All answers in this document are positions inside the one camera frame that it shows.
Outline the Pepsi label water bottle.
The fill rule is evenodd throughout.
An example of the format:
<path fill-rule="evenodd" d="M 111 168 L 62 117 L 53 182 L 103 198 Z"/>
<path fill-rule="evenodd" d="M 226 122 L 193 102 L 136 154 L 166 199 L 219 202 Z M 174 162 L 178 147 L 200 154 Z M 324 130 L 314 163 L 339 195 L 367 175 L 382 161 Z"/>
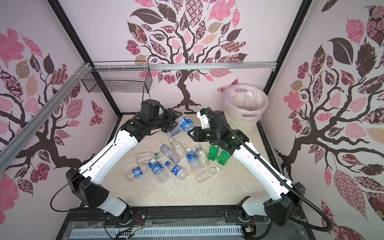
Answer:
<path fill-rule="evenodd" d="M 148 172 L 149 168 L 150 167 L 148 164 L 143 164 L 143 165 L 137 166 L 136 168 L 129 171 L 129 174 L 126 177 L 127 181 L 132 182 L 135 179 L 142 177 L 143 175 L 145 175 Z"/>

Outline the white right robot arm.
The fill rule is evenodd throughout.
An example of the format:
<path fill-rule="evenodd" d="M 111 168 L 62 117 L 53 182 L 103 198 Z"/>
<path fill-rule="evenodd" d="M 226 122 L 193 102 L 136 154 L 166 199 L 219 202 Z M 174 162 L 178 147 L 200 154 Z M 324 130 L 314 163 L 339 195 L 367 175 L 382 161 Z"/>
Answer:
<path fill-rule="evenodd" d="M 218 145 L 240 161 L 257 178 L 268 193 L 266 199 L 246 198 L 241 204 L 248 216 L 267 216 L 275 224 L 285 223 L 300 208 L 305 194 L 301 183 L 293 183 L 279 173 L 254 147 L 240 130 L 233 130 L 221 111 L 201 109 L 197 112 L 201 126 L 188 131 L 194 142 Z"/>

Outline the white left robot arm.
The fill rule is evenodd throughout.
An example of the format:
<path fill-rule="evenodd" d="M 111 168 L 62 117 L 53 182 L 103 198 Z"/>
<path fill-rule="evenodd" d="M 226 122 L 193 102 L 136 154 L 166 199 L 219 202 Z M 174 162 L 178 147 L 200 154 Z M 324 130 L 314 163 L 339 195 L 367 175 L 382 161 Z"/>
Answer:
<path fill-rule="evenodd" d="M 101 186 L 112 167 L 144 137 L 152 131 L 169 132 L 176 127 L 182 113 L 164 108 L 156 100 L 145 100 L 141 110 L 126 121 L 116 136 L 90 161 L 78 170 L 71 168 L 66 173 L 71 192 L 91 209 L 101 209 L 127 223 L 131 209 L 123 200 L 113 196 Z"/>

